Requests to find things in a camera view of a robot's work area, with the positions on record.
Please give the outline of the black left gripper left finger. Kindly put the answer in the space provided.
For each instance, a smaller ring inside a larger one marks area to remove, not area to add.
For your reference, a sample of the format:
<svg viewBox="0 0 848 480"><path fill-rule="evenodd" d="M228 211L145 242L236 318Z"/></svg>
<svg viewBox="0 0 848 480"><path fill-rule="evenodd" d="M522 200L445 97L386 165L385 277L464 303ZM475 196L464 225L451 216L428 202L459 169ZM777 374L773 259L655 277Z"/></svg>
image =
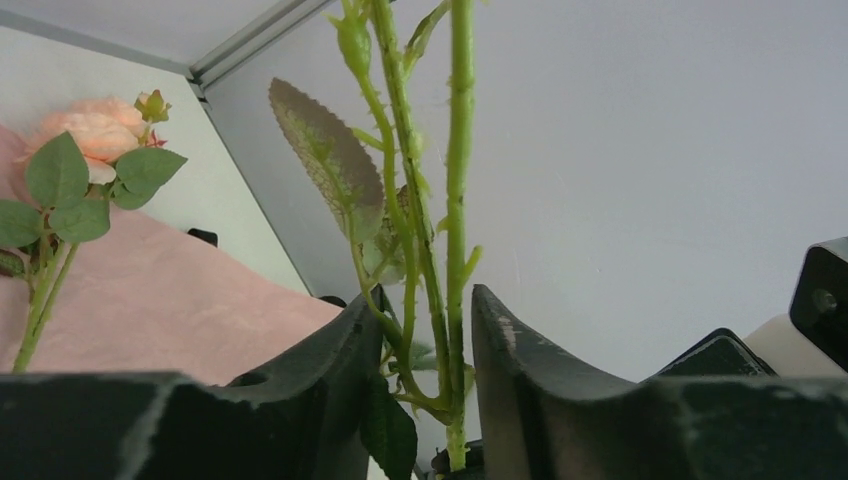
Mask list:
<svg viewBox="0 0 848 480"><path fill-rule="evenodd" d="M380 326L358 297L225 386L179 372L5 374L5 479L363 479Z"/></svg>

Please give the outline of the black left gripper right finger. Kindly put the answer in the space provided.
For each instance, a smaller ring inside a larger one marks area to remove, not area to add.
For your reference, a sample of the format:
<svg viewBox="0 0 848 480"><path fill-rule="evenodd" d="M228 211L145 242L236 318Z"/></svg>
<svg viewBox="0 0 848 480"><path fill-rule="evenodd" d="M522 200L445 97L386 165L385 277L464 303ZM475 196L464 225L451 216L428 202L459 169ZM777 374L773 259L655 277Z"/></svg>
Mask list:
<svg viewBox="0 0 848 480"><path fill-rule="evenodd" d="M471 330L490 479L843 479L847 384L775 376L633 383L565 351L485 285Z"/></svg>

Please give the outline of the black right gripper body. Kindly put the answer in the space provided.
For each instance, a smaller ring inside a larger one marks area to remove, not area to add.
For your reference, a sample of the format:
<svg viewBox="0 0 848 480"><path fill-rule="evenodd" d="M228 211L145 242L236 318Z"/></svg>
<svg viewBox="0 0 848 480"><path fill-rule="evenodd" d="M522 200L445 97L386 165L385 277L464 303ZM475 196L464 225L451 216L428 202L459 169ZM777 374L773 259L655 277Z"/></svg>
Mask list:
<svg viewBox="0 0 848 480"><path fill-rule="evenodd" d="M719 328L659 376L847 377L847 239L810 246L788 312L745 338Z"/></svg>

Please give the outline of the purple wrapping paper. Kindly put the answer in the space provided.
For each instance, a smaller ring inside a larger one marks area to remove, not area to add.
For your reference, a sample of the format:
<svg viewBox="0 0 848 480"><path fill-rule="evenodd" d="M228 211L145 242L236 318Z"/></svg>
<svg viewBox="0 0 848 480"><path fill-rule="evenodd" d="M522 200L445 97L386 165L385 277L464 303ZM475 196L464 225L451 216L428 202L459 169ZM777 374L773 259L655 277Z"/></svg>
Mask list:
<svg viewBox="0 0 848 480"><path fill-rule="evenodd" d="M327 325L331 305L138 211L75 254L28 364L35 372L171 371L223 385Z"/></svg>

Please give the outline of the yellow flower stem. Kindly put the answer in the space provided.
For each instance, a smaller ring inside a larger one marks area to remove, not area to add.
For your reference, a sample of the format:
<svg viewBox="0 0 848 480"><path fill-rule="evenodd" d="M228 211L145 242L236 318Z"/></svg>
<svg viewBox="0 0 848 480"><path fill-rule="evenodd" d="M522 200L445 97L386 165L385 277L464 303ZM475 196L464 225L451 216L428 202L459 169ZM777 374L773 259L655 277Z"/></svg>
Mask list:
<svg viewBox="0 0 848 480"><path fill-rule="evenodd" d="M481 258L466 245L466 177L475 114L474 5L442 1L406 43L389 1L346 1L330 16L337 45L374 121L347 125L292 83L274 78L268 100L279 129L347 240L360 296L382 331L381 360L368 383L360 436L390 479L412 476L420 412L444 426L433 479L471 479L466 437L476 372L466 360L464 291ZM424 146L408 82L441 20L451 24L446 212L429 214Z"/></svg>

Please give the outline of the pink and yellow flower bouquet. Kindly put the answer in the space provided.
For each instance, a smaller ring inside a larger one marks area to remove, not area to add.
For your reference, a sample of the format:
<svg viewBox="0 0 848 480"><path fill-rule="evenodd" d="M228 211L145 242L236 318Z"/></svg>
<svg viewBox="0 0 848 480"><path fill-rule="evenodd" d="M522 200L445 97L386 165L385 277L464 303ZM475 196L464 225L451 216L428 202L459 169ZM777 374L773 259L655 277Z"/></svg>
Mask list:
<svg viewBox="0 0 848 480"><path fill-rule="evenodd" d="M1 202L1 274L27 286L13 372L27 370L79 247L110 230L111 208L141 208L185 165L155 129L171 108L158 89L79 100L24 140L13 163L28 197Z"/></svg>

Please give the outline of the black ribbon gold lettering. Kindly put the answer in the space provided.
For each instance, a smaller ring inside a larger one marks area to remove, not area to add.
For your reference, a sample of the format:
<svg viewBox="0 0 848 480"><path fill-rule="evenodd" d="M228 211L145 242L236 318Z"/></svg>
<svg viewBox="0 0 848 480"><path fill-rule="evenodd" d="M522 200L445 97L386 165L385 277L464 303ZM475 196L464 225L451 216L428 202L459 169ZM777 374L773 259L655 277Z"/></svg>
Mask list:
<svg viewBox="0 0 848 480"><path fill-rule="evenodd" d="M187 234L209 244L215 248L219 246L219 236L215 232L202 230L198 228L191 228L187 231Z"/></svg>

